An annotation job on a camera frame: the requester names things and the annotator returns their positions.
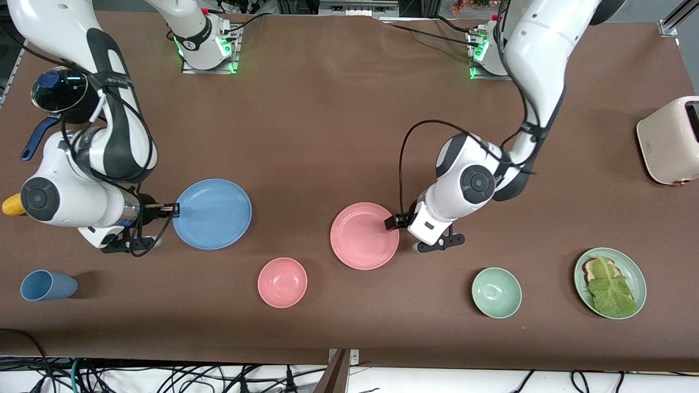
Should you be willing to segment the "pink plate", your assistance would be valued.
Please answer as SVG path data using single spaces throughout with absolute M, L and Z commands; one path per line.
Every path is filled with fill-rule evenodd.
M 374 270 L 385 265 L 400 243 L 400 233 L 385 227 L 385 219 L 391 217 L 387 209 L 369 202 L 344 208 L 330 227 L 330 246 L 335 256 L 356 270 Z

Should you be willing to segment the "blue plate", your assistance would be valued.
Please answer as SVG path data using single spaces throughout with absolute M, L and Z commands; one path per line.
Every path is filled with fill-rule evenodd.
M 241 239 L 252 221 L 252 203 L 247 192 L 232 181 L 220 178 L 199 181 L 177 199 L 179 216 L 173 227 L 189 246 L 221 249 Z

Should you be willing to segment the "blue cup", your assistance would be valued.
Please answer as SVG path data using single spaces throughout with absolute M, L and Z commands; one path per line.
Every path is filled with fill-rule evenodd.
M 29 273 L 20 285 L 20 294 L 26 301 L 62 300 L 78 291 L 78 282 L 71 276 L 48 270 Z

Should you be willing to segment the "yellow toy food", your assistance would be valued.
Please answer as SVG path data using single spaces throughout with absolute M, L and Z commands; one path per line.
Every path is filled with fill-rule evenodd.
M 2 212 L 5 216 L 12 217 L 25 215 L 26 212 L 21 202 L 21 194 L 17 193 L 5 199 L 2 203 Z

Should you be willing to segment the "green bowl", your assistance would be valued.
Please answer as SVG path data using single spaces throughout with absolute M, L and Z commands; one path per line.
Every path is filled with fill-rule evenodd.
M 521 284 L 514 274 L 500 267 L 480 271 L 472 282 L 472 300 L 486 316 L 505 319 L 513 316 L 523 300 Z

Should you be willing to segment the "brown table cloth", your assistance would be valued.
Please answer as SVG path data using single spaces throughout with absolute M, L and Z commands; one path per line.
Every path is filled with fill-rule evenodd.
M 159 149 L 143 184 L 158 201 L 220 177 L 252 200 L 246 234 L 202 251 L 169 229 L 144 257 L 103 254 L 72 228 L 0 213 L 0 329 L 52 356 L 327 363 L 359 349 L 374 366 L 699 371 L 699 183 L 659 186 L 636 124 L 692 94 L 674 40 L 656 25 L 592 26 L 523 193 L 460 219 L 462 246 L 425 255 L 400 232 L 379 269 L 342 264 L 335 216 L 357 202 L 399 209 L 399 150 L 413 124 L 447 121 L 499 144 L 523 119 L 516 87 L 470 80 L 455 43 L 369 17 L 267 16 L 248 27 L 234 75 L 185 75 L 156 13 L 98 12 L 119 45 Z M 624 252 L 647 300 L 629 319 L 597 315 L 573 268 L 592 248 Z M 259 296 L 264 265 L 300 262 L 305 295 Z M 511 317 L 472 300 L 483 269 L 514 274 Z M 31 272 L 71 276 L 62 300 L 26 301 Z

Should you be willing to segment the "pink bowl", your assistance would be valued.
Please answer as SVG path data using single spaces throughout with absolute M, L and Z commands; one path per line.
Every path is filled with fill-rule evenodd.
M 267 262 L 257 279 L 260 298 L 273 308 L 289 308 L 297 304 L 304 297 L 307 284 L 304 267 L 289 257 Z

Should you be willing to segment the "glass lid with blue knob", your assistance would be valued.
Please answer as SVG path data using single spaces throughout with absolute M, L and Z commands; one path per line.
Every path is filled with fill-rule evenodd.
M 37 77 L 30 96 L 35 107 L 57 114 L 79 104 L 87 88 L 85 75 L 67 67 L 56 67 Z

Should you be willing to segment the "toasted bread slice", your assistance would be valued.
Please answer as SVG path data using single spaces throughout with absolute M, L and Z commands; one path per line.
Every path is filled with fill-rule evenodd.
M 599 256 L 584 262 L 582 267 L 586 284 L 591 284 L 594 279 L 611 279 L 622 276 L 621 270 L 615 261 L 608 257 Z

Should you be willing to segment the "green lettuce leaf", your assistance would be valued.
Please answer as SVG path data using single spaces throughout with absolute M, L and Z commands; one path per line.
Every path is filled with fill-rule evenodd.
M 636 299 L 632 295 L 627 278 L 622 274 L 618 278 L 597 278 L 587 284 L 591 294 L 593 308 L 609 318 L 627 318 L 637 309 Z

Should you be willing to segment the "green plate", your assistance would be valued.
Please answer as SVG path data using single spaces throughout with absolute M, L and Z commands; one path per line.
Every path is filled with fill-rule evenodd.
M 582 270 L 584 262 L 589 259 L 594 259 L 595 257 L 604 256 L 615 261 L 616 266 L 621 270 L 622 274 L 626 276 L 627 283 L 631 289 L 632 295 L 636 299 L 637 311 L 627 318 L 609 318 L 607 316 L 601 315 L 593 308 L 593 302 L 591 294 L 587 289 L 587 284 L 584 280 L 584 273 Z M 639 311 L 643 309 L 645 301 L 647 300 L 647 285 L 644 278 L 644 274 L 640 270 L 639 266 L 632 261 L 632 259 L 624 254 L 624 252 L 618 251 L 613 248 L 592 248 L 584 252 L 578 259 L 577 263 L 573 268 L 573 284 L 574 288 L 579 295 L 580 299 L 587 305 L 589 309 L 594 311 L 597 315 L 600 315 L 608 319 L 629 319 L 637 315 Z

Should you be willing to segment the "beige toaster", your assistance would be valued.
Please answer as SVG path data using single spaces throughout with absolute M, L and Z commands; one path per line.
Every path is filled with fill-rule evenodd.
M 676 186 L 699 180 L 699 96 L 672 100 L 636 126 L 649 176 Z

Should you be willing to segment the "small metal bracket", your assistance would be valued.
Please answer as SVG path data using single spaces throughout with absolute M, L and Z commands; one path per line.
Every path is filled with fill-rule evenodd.
M 328 364 L 330 364 L 334 358 L 335 353 L 339 351 L 338 349 L 332 348 L 329 350 L 329 361 Z M 359 356 L 359 349 L 351 349 L 347 350 L 347 353 L 349 353 L 349 364 L 350 366 L 359 366 L 360 363 L 360 356 Z

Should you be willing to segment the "metal frame bracket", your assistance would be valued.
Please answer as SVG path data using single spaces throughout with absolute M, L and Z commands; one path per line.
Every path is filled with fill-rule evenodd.
M 399 17 L 399 0 L 318 0 L 318 15 Z

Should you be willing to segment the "aluminium frame profile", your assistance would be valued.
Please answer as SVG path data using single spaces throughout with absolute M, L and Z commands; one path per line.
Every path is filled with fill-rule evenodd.
M 676 37 L 677 27 L 699 9 L 699 0 L 682 0 L 664 19 L 657 22 L 662 37 Z

